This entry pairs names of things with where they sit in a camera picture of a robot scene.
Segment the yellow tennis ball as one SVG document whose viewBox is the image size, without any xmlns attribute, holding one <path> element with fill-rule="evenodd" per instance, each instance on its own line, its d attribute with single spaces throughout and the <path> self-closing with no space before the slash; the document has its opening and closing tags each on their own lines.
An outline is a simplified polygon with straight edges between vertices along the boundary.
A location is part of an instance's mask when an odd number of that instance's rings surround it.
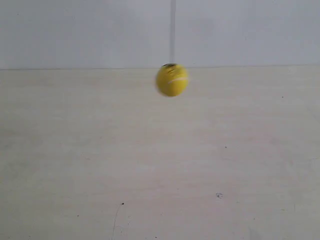
<svg viewBox="0 0 320 240">
<path fill-rule="evenodd" d="M 166 97 L 180 95 L 187 88 L 188 83 L 189 74 L 187 69 L 177 63 L 162 65 L 155 76 L 157 90 Z"/>
</svg>

